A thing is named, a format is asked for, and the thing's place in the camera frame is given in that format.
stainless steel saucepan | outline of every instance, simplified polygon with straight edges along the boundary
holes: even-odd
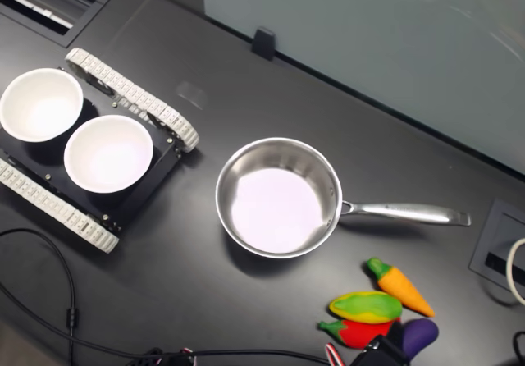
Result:
[[[284,138],[259,140],[237,151],[221,171],[216,203],[230,236],[268,258],[293,258],[316,249],[345,214],[470,225],[468,214],[449,208],[346,202],[326,158],[305,143]]]

toy pepper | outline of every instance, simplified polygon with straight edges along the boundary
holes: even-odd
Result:
[[[330,303],[330,311],[357,323],[388,323],[401,315],[403,306],[381,291],[356,291]]]
[[[330,333],[342,344],[351,348],[363,349],[377,335],[386,336],[394,321],[388,323],[357,323],[354,321],[334,321],[319,323],[319,328]]]

table surface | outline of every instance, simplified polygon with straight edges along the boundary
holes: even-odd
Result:
[[[188,118],[201,141],[187,154],[109,255],[0,187],[0,230],[46,231],[75,275],[79,337],[131,352],[280,348],[322,356],[326,306],[372,289],[363,262],[400,267],[436,311],[437,343],[413,362],[514,364],[511,337],[525,308],[468,269],[494,199],[525,210],[525,185],[454,147],[292,66],[268,62],[247,43],[172,0],[111,0],[71,45],[100,57]],[[64,66],[61,48],[0,16],[0,91],[38,67]],[[191,96],[182,98],[181,86]],[[99,96],[84,85],[88,99]],[[228,238],[215,209],[217,176],[243,145],[270,136],[320,150],[359,202],[438,204],[472,214],[469,228],[344,218],[319,249],[274,261]],[[63,326],[66,279],[30,235],[2,239],[0,281],[49,322]],[[405,310],[404,320],[417,315]],[[0,318],[57,359],[63,339],[0,296]],[[358,351],[343,350],[349,363]],[[125,364],[77,346],[78,364]],[[201,359],[201,364],[304,364],[293,359]]]

bowl rim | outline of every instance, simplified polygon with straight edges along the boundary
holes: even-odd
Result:
[[[149,156],[148,163],[144,164],[144,167],[141,168],[141,170],[138,172],[138,173],[140,173],[140,176],[137,176],[132,181],[127,181],[126,183],[123,183],[124,185],[119,185],[118,187],[113,187],[113,188],[108,188],[106,185],[105,186],[99,186],[99,187],[86,185],[81,179],[79,179],[79,177],[75,174],[75,170],[72,168],[72,165],[71,165],[71,151],[73,149],[72,146],[75,143],[75,141],[78,139],[79,135],[82,134],[87,128],[90,128],[93,124],[96,124],[98,122],[114,121],[116,119],[118,121],[125,121],[125,122],[128,122],[128,123],[132,124],[133,127],[140,134],[147,136],[146,139],[149,142],[148,143],[148,151],[147,151],[147,155]],[[149,169],[149,167],[151,165],[152,159],[153,159],[153,139],[152,139],[151,135],[149,134],[148,130],[142,124],[140,124],[138,121],[136,121],[136,120],[134,120],[132,118],[129,118],[129,117],[126,117],[126,116],[122,116],[122,115],[117,115],[117,114],[111,114],[111,115],[106,115],[106,116],[95,117],[95,118],[85,122],[79,128],[77,128],[75,130],[75,132],[73,132],[73,135],[71,135],[71,137],[67,141],[66,148],[64,149],[64,168],[66,169],[67,175],[70,177],[70,179],[75,184],[77,184],[83,190],[87,190],[89,192],[94,192],[96,194],[112,194],[114,192],[122,191],[122,190],[125,190],[128,187],[131,187],[134,183],[139,181],[144,176],[144,174],[148,171],[148,169]]]
[[[23,134],[21,134],[21,133],[17,132],[16,130],[13,130],[11,128],[11,125],[10,125],[9,121],[7,120],[7,117],[6,117],[5,112],[4,112],[4,108],[6,106],[6,102],[8,100],[8,97],[9,97],[9,94],[11,93],[11,91],[15,87],[17,87],[21,82],[23,82],[25,79],[28,79],[28,78],[30,78],[30,77],[32,77],[34,75],[44,74],[44,73],[45,74],[50,74],[51,73],[51,74],[54,74],[54,75],[63,76],[65,80],[68,80],[69,82],[71,82],[71,84],[75,87],[76,98],[77,98],[77,102],[79,103],[77,105],[78,106],[78,110],[77,110],[77,113],[75,114],[75,120],[71,124],[69,124],[66,128],[64,128],[63,130],[57,131],[57,132],[51,134],[50,136],[45,136],[45,137],[40,137],[39,138],[39,137],[23,135]],[[2,97],[0,97],[0,125],[3,127],[4,130],[6,130],[6,132],[9,135],[11,135],[14,138],[17,138],[18,140],[22,140],[23,142],[31,142],[31,143],[46,142],[48,140],[54,139],[57,136],[63,134],[64,132],[69,130],[76,123],[76,121],[80,117],[80,114],[82,113],[83,102],[84,102],[84,94],[82,92],[82,87],[80,87],[80,83],[78,82],[78,80],[75,79],[69,73],[67,73],[65,71],[61,71],[59,69],[54,69],[54,68],[33,69],[32,71],[27,71],[26,73],[23,73],[23,74],[17,76],[7,86],[7,88],[5,89],[5,91],[2,94]]]

white cable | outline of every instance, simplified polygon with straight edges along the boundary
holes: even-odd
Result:
[[[507,258],[507,282],[509,283],[509,289],[512,292],[512,295],[514,295],[514,297],[518,300],[519,303],[525,305],[525,299],[519,294],[518,290],[516,289],[516,285],[514,285],[514,279],[512,277],[512,266],[514,263],[514,256],[516,255],[516,251],[518,251],[518,248],[521,245],[525,245],[525,238],[518,240],[510,248],[509,257]]]

